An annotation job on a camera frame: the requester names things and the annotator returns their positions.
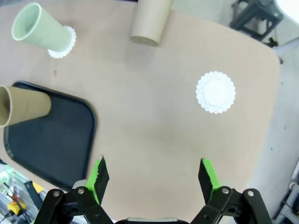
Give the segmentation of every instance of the light green cup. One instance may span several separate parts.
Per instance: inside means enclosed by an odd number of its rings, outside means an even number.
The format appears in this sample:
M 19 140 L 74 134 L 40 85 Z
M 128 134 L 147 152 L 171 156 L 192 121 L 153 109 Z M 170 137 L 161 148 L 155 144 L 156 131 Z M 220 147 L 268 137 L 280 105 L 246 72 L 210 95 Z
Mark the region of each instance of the light green cup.
M 71 33 L 38 3 L 26 5 L 17 15 L 12 28 L 16 41 L 61 52 L 71 43 Z

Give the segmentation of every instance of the black tray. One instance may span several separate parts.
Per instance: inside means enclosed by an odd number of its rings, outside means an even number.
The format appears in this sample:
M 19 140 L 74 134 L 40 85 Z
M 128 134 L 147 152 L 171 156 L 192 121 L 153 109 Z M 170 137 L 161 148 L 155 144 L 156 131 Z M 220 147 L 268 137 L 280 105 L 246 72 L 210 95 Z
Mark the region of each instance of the black tray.
M 9 157 L 35 175 L 69 191 L 86 178 L 96 130 L 96 116 L 80 98 L 28 82 L 13 84 L 47 93 L 51 111 L 45 117 L 5 127 L 4 144 Z

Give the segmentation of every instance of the cup rim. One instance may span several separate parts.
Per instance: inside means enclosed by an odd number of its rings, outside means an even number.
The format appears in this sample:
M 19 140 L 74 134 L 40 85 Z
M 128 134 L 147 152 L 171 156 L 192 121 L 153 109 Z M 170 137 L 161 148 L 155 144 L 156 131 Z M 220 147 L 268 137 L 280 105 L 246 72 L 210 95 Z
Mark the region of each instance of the cup rim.
M 31 7 L 33 5 L 36 5 L 38 6 L 38 9 L 39 9 L 39 13 L 38 13 L 38 17 L 37 17 L 37 20 L 35 21 L 34 25 L 32 26 L 32 28 L 30 29 L 29 32 L 27 32 L 24 36 L 20 37 L 20 38 L 16 38 L 15 35 L 14 35 L 14 27 L 15 27 L 15 24 L 16 24 L 16 21 L 18 20 L 18 18 L 20 17 L 20 15 L 28 8 L 28 7 Z M 26 5 L 19 13 L 18 15 L 16 16 L 16 18 L 14 19 L 14 24 L 13 24 L 13 27 L 11 29 L 11 34 L 13 36 L 13 38 L 16 40 L 16 41 L 22 41 L 24 39 L 26 39 L 32 32 L 33 30 L 36 28 L 39 20 L 41 19 L 41 15 L 42 15 L 42 7 L 40 4 L 38 4 L 37 2 L 33 2 L 33 3 L 30 3 L 28 5 Z
M 3 125 L 0 124 L 0 127 L 3 128 L 3 127 L 6 127 L 9 124 L 9 121 L 11 119 L 11 114 L 12 114 L 11 111 L 12 111 L 12 108 L 13 108 L 13 103 L 12 103 L 12 97 L 11 97 L 11 93 L 9 91 L 9 88 L 7 86 L 5 86 L 5 85 L 0 85 L 0 88 L 4 88 L 6 90 L 6 92 L 8 94 L 8 97 L 9 97 L 9 107 L 10 107 L 9 117 L 7 119 L 7 122 L 5 124 L 3 124 Z

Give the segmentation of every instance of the white floor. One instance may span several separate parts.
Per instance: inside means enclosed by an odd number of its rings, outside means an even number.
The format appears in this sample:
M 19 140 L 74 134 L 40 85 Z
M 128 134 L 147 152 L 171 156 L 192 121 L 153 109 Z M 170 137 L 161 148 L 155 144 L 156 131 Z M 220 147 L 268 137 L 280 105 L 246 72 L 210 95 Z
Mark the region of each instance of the white floor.
M 22 0 L 0 0 L 0 6 Z M 175 0 L 173 9 L 228 26 L 234 0 Z M 277 27 L 280 43 L 299 36 L 299 27 L 284 19 Z M 288 190 L 290 175 L 299 157 L 299 51 L 283 56 L 281 85 L 273 111 L 269 133 L 248 187 L 257 188 L 273 216 Z

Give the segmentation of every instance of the silver bolt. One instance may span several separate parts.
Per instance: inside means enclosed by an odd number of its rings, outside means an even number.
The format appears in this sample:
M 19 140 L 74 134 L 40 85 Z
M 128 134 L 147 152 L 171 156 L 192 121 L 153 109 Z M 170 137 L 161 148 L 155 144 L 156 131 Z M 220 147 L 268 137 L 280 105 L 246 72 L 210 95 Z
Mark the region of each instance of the silver bolt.
M 84 189 L 79 189 L 79 190 L 78 190 L 78 193 L 79 193 L 79 194 L 83 194 L 83 193 L 84 193 Z
M 228 193 L 229 193 L 229 190 L 228 190 L 227 188 L 223 188 L 223 189 L 222 189 L 222 192 L 223 192 L 223 194 L 228 194 Z
M 53 196 L 54 197 L 57 197 L 59 195 L 59 191 L 57 190 L 57 191 L 54 191 L 54 194 L 53 194 Z
M 247 192 L 247 194 L 250 196 L 250 197 L 253 197 L 254 193 L 250 190 Z

